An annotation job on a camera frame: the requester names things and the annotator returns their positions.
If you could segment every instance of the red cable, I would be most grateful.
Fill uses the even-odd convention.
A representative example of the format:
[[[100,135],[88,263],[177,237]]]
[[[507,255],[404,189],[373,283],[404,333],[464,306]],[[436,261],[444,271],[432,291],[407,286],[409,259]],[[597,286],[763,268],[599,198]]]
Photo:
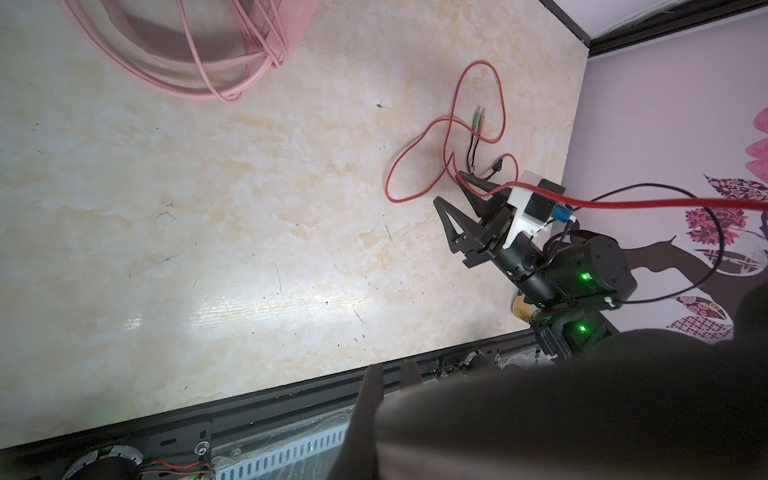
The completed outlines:
[[[195,463],[190,463],[189,465],[174,465],[172,463],[163,462],[162,460],[154,460],[153,462],[150,462],[150,465],[162,465],[168,468],[178,468],[178,469],[197,467],[198,465],[205,465],[207,467],[210,467],[210,463],[195,462]]]
[[[464,77],[467,75],[467,72],[469,72],[469,70],[472,67],[476,66],[476,65],[485,65],[485,66],[487,66],[488,68],[490,68],[493,71],[493,75],[496,77],[496,84],[498,85],[498,96],[499,96],[499,98],[502,101],[502,131],[499,132],[499,134],[498,134],[498,136],[496,138],[492,138],[492,139],[491,138],[483,137],[480,134],[476,134],[474,131],[472,131],[472,127],[470,127],[469,125],[467,125],[463,121],[459,120],[454,115],[454,110],[456,109],[456,98],[458,98],[458,90],[462,86],[462,81],[464,81]],[[445,141],[442,144],[442,163],[443,163],[443,168],[442,168],[442,171],[440,172],[440,175],[438,175],[437,178],[435,179],[435,181],[433,181],[426,189],[424,189],[423,191],[417,193],[416,195],[411,195],[410,197],[399,198],[399,199],[398,198],[392,198],[392,196],[389,195],[389,181],[392,179],[392,173],[395,171],[395,168],[397,167],[397,164],[400,163],[402,158],[404,156],[406,156],[408,154],[408,152],[411,151],[411,149],[413,149],[416,145],[418,145],[420,141],[424,140],[424,137],[426,137],[427,133],[429,133],[429,131],[432,129],[432,127],[434,127],[435,125],[437,125],[438,123],[443,122],[443,121],[447,121],[448,122],[448,131],[445,132]],[[486,144],[495,144],[495,143],[497,143],[498,141],[500,141],[502,139],[502,136],[504,135],[504,130],[507,127],[507,110],[506,110],[506,108],[504,106],[504,92],[502,91],[502,81],[498,77],[498,72],[496,71],[496,69],[493,67],[493,65],[489,64],[487,61],[485,61],[485,60],[473,61],[471,64],[469,64],[469,66],[467,68],[464,69],[464,73],[462,73],[462,76],[458,80],[458,84],[456,84],[456,90],[453,92],[453,102],[451,102],[451,115],[449,117],[447,117],[447,118],[438,118],[438,119],[434,120],[431,124],[429,124],[427,129],[424,130],[424,133],[422,133],[419,138],[417,138],[408,148],[406,148],[406,151],[402,152],[402,154],[400,154],[400,156],[397,157],[397,160],[395,160],[395,163],[392,165],[392,169],[389,170],[389,175],[386,178],[386,185],[384,187],[384,193],[386,194],[386,197],[387,197],[387,199],[389,199],[390,202],[392,202],[394,204],[401,204],[403,202],[407,202],[409,200],[414,200],[416,198],[419,198],[419,197],[427,194],[427,192],[429,192],[432,189],[432,187],[434,187],[440,181],[440,179],[442,178],[444,173],[448,172],[448,176],[449,177],[451,176],[451,174],[449,172],[450,159],[448,159],[448,160],[445,159],[445,152],[448,150],[448,137],[451,134],[451,125],[453,125],[454,123],[463,126],[470,133],[475,135],[480,140],[484,141]],[[454,156],[455,156],[455,152],[452,152],[451,153],[451,158],[453,158]],[[503,154],[502,158],[504,158],[504,157],[511,157],[512,160],[515,161],[515,166],[517,167],[518,161],[515,159],[515,157],[512,154]]]
[[[144,475],[146,473],[165,473],[170,475],[197,475],[200,473],[212,473],[213,470],[196,470],[193,472],[174,472],[173,470],[144,470],[143,472],[139,472],[139,476]]]
[[[488,139],[480,136],[479,134],[476,134],[474,131],[472,131],[472,128],[470,126],[468,126],[458,118],[455,118],[454,116],[454,110],[456,108],[456,98],[458,97],[458,90],[462,86],[462,82],[464,81],[464,77],[467,75],[467,72],[469,72],[469,70],[476,65],[485,65],[489,67],[493,71],[493,75],[496,78],[496,84],[498,85],[498,96],[502,103],[502,131],[499,132],[498,136],[493,139]],[[432,127],[434,127],[436,124],[443,121],[447,121],[449,124],[448,124],[448,131],[445,133],[445,142],[443,142],[443,145],[442,145],[443,169],[440,172],[440,175],[438,175],[437,178],[426,189],[417,193],[416,195],[411,195],[410,197],[399,198],[399,199],[392,198],[389,195],[389,181],[392,179],[392,173],[395,171],[395,168],[400,163],[400,161],[404,158],[404,156],[406,156],[411,151],[411,149],[413,149],[416,145],[418,145],[419,142],[424,140],[424,137],[427,135],[427,133],[429,133]],[[410,144],[408,148],[406,148],[406,151],[402,152],[402,154],[400,154],[400,156],[397,157],[397,160],[395,160],[395,163],[392,165],[392,168],[389,170],[389,175],[386,178],[386,185],[384,187],[384,193],[390,202],[393,202],[394,204],[401,204],[403,202],[407,202],[409,200],[414,200],[416,198],[422,197],[423,195],[427,194],[440,181],[440,179],[442,178],[442,175],[447,172],[448,176],[451,177],[451,179],[454,182],[457,182],[457,183],[461,182],[472,193],[474,193],[475,195],[481,198],[488,198],[491,195],[499,192],[500,190],[504,190],[505,188],[508,188],[508,187],[520,187],[526,190],[531,190],[536,194],[540,194],[543,197],[550,198],[557,202],[568,204],[568,205],[571,205],[572,207],[582,207],[582,208],[596,208],[596,209],[605,209],[605,210],[626,210],[631,208],[709,207],[709,208],[738,208],[743,210],[768,211],[768,202],[759,202],[756,200],[731,199],[731,198],[670,198],[670,199],[664,199],[664,200],[639,200],[639,201],[629,201],[629,202],[591,202],[588,200],[579,200],[576,198],[564,197],[562,195],[554,194],[549,190],[544,190],[543,188],[539,188],[534,185],[518,182],[518,173],[515,173],[515,181],[507,182],[506,184],[503,184],[498,188],[491,190],[488,193],[478,192],[472,187],[470,187],[464,181],[464,179],[462,179],[458,175],[458,168],[456,167],[456,152],[451,152],[451,155],[448,158],[448,160],[445,159],[445,153],[448,149],[448,137],[451,134],[451,125],[454,123],[463,126],[468,131],[470,131],[473,135],[475,135],[478,139],[484,141],[487,144],[495,144],[502,139],[502,136],[504,135],[504,130],[506,129],[506,125],[507,125],[507,111],[504,105],[504,93],[502,92],[502,81],[499,79],[498,72],[496,71],[496,69],[493,67],[493,65],[491,65],[487,61],[477,60],[469,64],[469,66],[464,70],[464,73],[462,73],[462,76],[459,78],[458,84],[456,84],[456,90],[454,91],[454,94],[453,94],[453,102],[451,103],[450,116],[448,116],[447,118],[438,118],[434,120],[431,124],[429,124],[427,129],[424,130],[424,133],[422,133],[419,136],[419,138],[413,141],[413,143]],[[518,161],[517,159],[515,159],[514,155],[503,154],[502,158],[504,157],[510,157],[512,160],[514,160],[515,168],[516,169],[518,168]],[[449,165],[451,163],[453,163],[454,176],[452,176],[449,171]]]

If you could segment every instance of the black wire bundle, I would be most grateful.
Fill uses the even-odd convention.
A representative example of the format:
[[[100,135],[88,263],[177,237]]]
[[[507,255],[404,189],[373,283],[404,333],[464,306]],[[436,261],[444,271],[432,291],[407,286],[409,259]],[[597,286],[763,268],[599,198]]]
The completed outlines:
[[[477,138],[474,134],[469,134],[469,148],[467,148],[467,173],[475,176],[475,153],[478,150],[478,144],[480,143],[480,139]],[[493,168],[493,171],[487,176],[481,178],[481,180],[491,180],[491,177],[496,175],[496,172],[500,171],[501,168],[496,169]]]
[[[621,192],[625,192],[627,190],[632,190],[633,188],[639,188],[639,187],[666,188],[667,190],[674,190],[674,191],[679,192],[679,193],[681,193],[683,195],[687,195],[690,198],[696,198],[696,195],[692,194],[688,190],[685,190],[685,189],[682,189],[682,188],[679,188],[679,187],[674,187],[672,185],[664,185],[664,184],[645,183],[645,184],[630,185],[629,187],[624,187],[624,188],[620,188],[618,190],[613,190],[611,192],[608,192],[607,194],[603,194],[603,195],[601,195],[599,197],[593,198],[591,201],[596,202],[598,200],[604,199],[605,197],[609,197],[609,196],[615,195],[615,194],[620,194]],[[575,212],[575,211],[580,210],[580,209],[581,209],[580,207],[574,208],[573,211]],[[709,278],[712,277],[715,274],[715,272],[717,272],[717,269],[720,268],[720,264],[723,262],[723,257],[725,256],[725,233],[723,232],[723,226],[720,225],[720,221],[717,219],[717,216],[712,211],[712,209],[709,208],[709,207],[704,207],[704,210],[710,215],[710,217],[712,217],[712,221],[715,224],[715,228],[717,228],[717,242],[719,244],[719,249],[717,251],[717,259],[715,260],[714,264],[712,265],[712,268],[710,269],[710,271],[707,272],[707,274],[704,275],[704,277],[701,280],[699,280],[698,282],[696,282],[696,283],[692,284],[691,286],[689,286],[688,288],[684,288],[684,289],[682,289],[682,290],[680,290],[678,292],[669,293],[667,295],[657,296],[655,298],[649,298],[649,299],[645,299],[645,300],[625,300],[625,301],[622,301],[622,302],[617,301],[618,303],[623,303],[623,304],[653,303],[653,302],[658,302],[658,301],[661,301],[661,300],[667,300],[667,299],[670,299],[670,298],[674,298],[675,296],[678,296],[678,295],[680,295],[682,293],[686,293],[688,291],[691,291],[691,290],[693,290],[695,288],[698,288],[699,286],[703,285],[704,282],[709,280]],[[555,220],[549,220],[547,222],[547,225],[549,225],[550,223],[552,223],[554,221]],[[545,252],[545,254],[548,255],[548,258],[547,258],[547,260],[542,265],[535,267],[533,269],[533,271],[531,272],[531,275],[534,275],[534,274],[542,271],[544,268],[546,268],[547,266],[549,266],[552,263],[552,260],[554,259],[554,256],[557,255],[558,248],[560,247],[560,243],[561,243],[563,237],[568,235],[568,231],[570,231],[570,229],[571,229],[571,224],[572,224],[572,222],[568,221],[568,223],[565,224],[565,228],[563,229],[562,233],[559,233],[559,234],[553,236],[552,238],[550,238],[549,240],[547,240],[547,243],[545,243],[545,245],[544,245],[544,252]],[[551,248],[551,242],[554,242],[555,238],[557,238],[557,243],[554,245],[554,248]],[[523,252],[523,261],[525,261],[525,258],[528,256],[528,248],[531,246],[532,241],[533,241],[533,236],[531,235],[531,238],[528,239],[528,243],[525,246],[525,251]]]

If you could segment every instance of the floral wall decal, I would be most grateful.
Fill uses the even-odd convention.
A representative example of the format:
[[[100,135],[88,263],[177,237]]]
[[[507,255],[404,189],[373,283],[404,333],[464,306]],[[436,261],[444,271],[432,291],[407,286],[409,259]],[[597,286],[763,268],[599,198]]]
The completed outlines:
[[[704,177],[717,190],[717,193],[725,198],[768,200],[768,187],[762,182],[743,178],[710,178],[707,175]]]
[[[768,108],[764,108],[757,114],[753,125],[757,130],[768,134]],[[768,185],[766,185],[768,184],[768,138],[751,144],[745,151],[746,154],[756,158],[756,160],[746,163],[747,170],[752,172],[761,181],[745,180],[743,178],[712,178],[707,175],[704,175],[704,177],[717,193],[725,198],[768,200]],[[741,233],[750,233],[768,242],[767,213],[763,213],[760,217],[762,223],[760,227],[762,234],[760,234],[751,230],[745,230],[747,215],[743,210],[713,209],[713,211],[723,228],[727,246],[734,245],[736,240],[741,237]],[[685,213],[685,220],[688,228],[691,229],[688,231],[688,237],[692,241],[703,243],[704,245],[717,245],[717,229],[713,219],[705,209],[688,210]],[[670,249],[671,247],[671,242],[669,242],[669,245],[664,248],[674,251]],[[702,253],[710,263],[714,263],[717,258],[717,250],[715,249],[696,251]],[[682,258],[682,250],[677,255],[680,258],[676,259],[675,263],[685,266],[684,270],[689,272],[701,271],[700,268],[694,266],[692,256]],[[731,315],[733,315],[736,312],[741,296],[765,281],[768,272],[764,263],[733,251],[725,252],[723,262],[718,267],[716,275],[721,275],[720,272],[734,276],[730,281],[723,277],[713,278],[712,281],[708,282],[709,285],[701,286],[700,290],[710,294],[713,299],[722,298],[727,300],[728,308],[723,308],[719,303],[700,296],[679,296],[676,300],[682,303],[695,316],[686,316],[675,320],[670,325],[667,325],[668,329],[680,330],[701,339],[724,339],[733,333],[733,323],[728,318],[726,311],[730,311]],[[684,274],[689,280],[694,281],[689,274],[685,272]]]
[[[700,296],[678,296],[675,300],[682,303],[696,316],[686,316],[675,320],[667,328],[677,329],[701,339],[724,339],[733,332],[725,309]]]
[[[757,114],[752,125],[757,130],[768,134],[768,108]],[[745,151],[747,155],[757,159],[747,163],[746,169],[768,184],[768,138],[751,144]]]
[[[732,230],[743,230],[746,228],[746,216],[744,210],[735,208],[715,208],[713,209],[715,217],[720,221],[720,225],[725,233],[725,244],[731,245],[739,238],[739,234]],[[685,220],[688,222],[688,236],[694,242],[704,245],[717,245],[717,228],[712,217],[703,208],[689,210],[685,213]]]

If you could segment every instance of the black cable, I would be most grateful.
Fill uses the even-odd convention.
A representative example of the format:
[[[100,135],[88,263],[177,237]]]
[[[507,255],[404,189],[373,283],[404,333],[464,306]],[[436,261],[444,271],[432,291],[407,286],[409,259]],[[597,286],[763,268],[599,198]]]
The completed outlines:
[[[521,259],[520,264],[523,266],[523,270],[526,272],[529,270],[533,270],[534,267],[532,266],[525,266],[525,259],[528,258],[528,249],[531,248],[531,243],[533,242],[533,235],[528,237],[528,242],[525,244],[525,248],[523,249],[523,257]]]
[[[592,199],[592,201],[595,202],[597,200],[602,200],[605,197],[609,197],[609,196],[615,195],[615,194],[620,194],[621,192],[625,192],[627,190],[631,190],[633,188],[638,188],[638,187],[666,188],[668,190],[674,190],[676,192],[680,192],[681,194],[687,195],[690,198],[697,198],[696,195],[692,194],[688,190],[684,190],[684,189],[679,188],[679,187],[674,187],[672,185],[664,185],[664,184],[650,184],[650,183],[646,183],[646,184],[635,184],[635,185],[630,185],[629,187],[620,188],[618,190],[614,190],[612,192],[608,192],[607,194],[603,194],[603,195],[601,195],[601,196],[599,196],[597,198],[594,198],[594,199]],[[661,301],[661,300],[667,300],[667,299],[670,299],[670,298],[674,298],[675,296],[678,296],[681,293],[686,293],[686,292],[688,292],[690,290],[693,290],[694,288],[698,288],[699,286],[703,285],[704,282],[709,280],[710,277],[713,276],[715,274],[715,272],[717,272],[717,269],[720,268],[720,263],[723,261],[723,257],[725,256],[725,233],[723,232],[723,226],[720,225],[720,221],[717,219],[717,216],[712,211],[712,209],[709,208],[709,207],[704,207],[704,209],[710,215],[710,217],[712,217],[712,221],[715,224],[715,228],[717,228],[717,241],[718,241],[718,243],[720,245],[720,249],[717,251],[717,260],[715,260],[715,263],[712,265],[712,268],[710,269],[710,271],[707,272],[707,275],[704,275],[704,277],[701,280],[699,280],[698,282],[696,282],[693,285],[689,286],[688,288],[680,290],[679,292],[670,293],[668,295],[658,296],[656,298],[649,298],[649,299],[645,299],[645,300],[627,300],[627,301],[618,301],[618,300],[616,300],[617,303],[624,303],[624,304],[653,303],[653,302],[658,302],[658,301]],[[580,210],[580,207],[573,209],[573,211],[576,211],[576,210]]]
[[[472,171],[473,172],[475,170],[475,152],[477,152],[477,150],[478,150],[478,144],[480,144],[480,140],[479,139],[475,142],[475,147],[472,149]]]
[[[502,171],[502,168],[504,167],[504,158],[499,157],[496,159],[495,162],[493,162],[493,165],[491,165],[491,173],[487,177],[483,177],[482,180],[491,180],[491,177],[496,175],[498,172]]]
[[[472,168],[469,167],[469,152],[472,151],[472,143],[474,141],[475,141],[475,134],[470,132],[469,133],[469,148],[467,148],[467,173],[471,174],[471,175],[474,175],[474,173],[472,173],[472,169],[474,169],[475,165],[474,165],[474,160],[473,160]]]
[[[537,266],[534,268],[534,270],[531,272],[531,275],[535,275],[536,273],[541,272],[543,269],[547,268],[551,263],[552,260],[554,260],[554,256],[558,254],[558,247],[560,246],[560,242],[565,238],[566,235],[568,235],[568,231],[571,230],[571,227],[573,226],[572,221],[568,221],[565,224],[565,227],[563,228],[563,232],[560,234],[560,237],[558,237],[558,242],[554,245],[554,248],[552,249],[552,253],[548,255],[547,261],[545,261],[543,264]]]
[[[549,249],[552,246],[552,243],[555,240],[557,240],[558,238],[562,238],[563,236],[564,236],[563,232],[560,232],[560,233],[556,233],[555,235],[552,235],[551,237],[549,237],[549,240],[547,240],[544,243],[544,246],[541,248],[541,251],[544,252],[544,255],[548,255],[549,254]]]

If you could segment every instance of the coiled pink cable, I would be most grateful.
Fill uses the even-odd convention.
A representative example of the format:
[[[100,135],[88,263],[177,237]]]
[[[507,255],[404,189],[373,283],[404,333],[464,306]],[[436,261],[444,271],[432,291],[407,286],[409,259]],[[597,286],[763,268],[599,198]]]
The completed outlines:
[[[286,56],[288,55],[288,48],[285,42],[285,28],[280,19],[280,15],[277,12],[277,7],[274,0],[268,1],[274,14],[275,22],[270,19],[266,9],[261,4],[261,0],[254,0],[253,3],[258,7],[260,13],[266,19],[267,24],[270,26],[270,31],[274,32],[275,34],[275,38],[277,39],[278,44],[277,46],[279,49],[277,53],[273,51],[273,49],[266,42],[266,39],[261,34],[261,31],[255,26],[250,16],[248,16],[245,8],[240,3],[240,0],[230,0],[237,13],[237,21],[240,23],[240,30],[243,32],[243,36],[246,39],[249,51],[254,49],[258,50],[261,48],[266,53],[267,58],[262,61],[261,65],[259,65],[256,70],[250,73],[247,72],[246,77],[238,84],[221,92],[219,92],[214,87],[208,78],[207,73],[205,72],[203,62],[200,60],[200,56],[197,53],[197,49],[194,45],[194,40],[192,39],[192,33],[190,31],[187,14],[184,11],[184,4],[182,3],[182,0],[176,0],[176,6],[178,7],[179,15],[181,16],[181,24],[184,27],[184,34],[187,37],[187,43],[189,44],[190,51],[192,52],[192,58],[194,59],[195,65],[197,66],[197,70],[200,72],[200,76],[203,78],[203,81],[205,82],[205,85],[208,87],[210,92],[188,91],[176,85],[169,84],[166,81],[155,78],[145,71],[142,71],[136,65],[131,63],[131,61],[125,58],[122,53],[120,53],[115,47],[112,46],[112,44],[110,44],[109,41],[107,41],[106,38],[104,38],[104,36],[93,24],[93,22],[91,22],[90,17],[88,17],[88,13],[83,9],[78,0],[59,0],[59,3],[67,15],[69,15],[69,18],[73,21],[74,25],[78,28],[80,33],[83,34],[85,39],[88,40],[88,42],[91,43],[91,45],[93,45],[99,52],[101,52],[108,60],[117,65],[122,71],[129,74],[131,77],[134,77],[159,91],[171,94],[174,97],[184,98],[187,100],[218,99],[226,103],[232,103],[240,100],[241,94],[253,86],[253,84],[255,84],[259,78],[261,78],[272,66],[275,68],[281,66],[284,63]]]

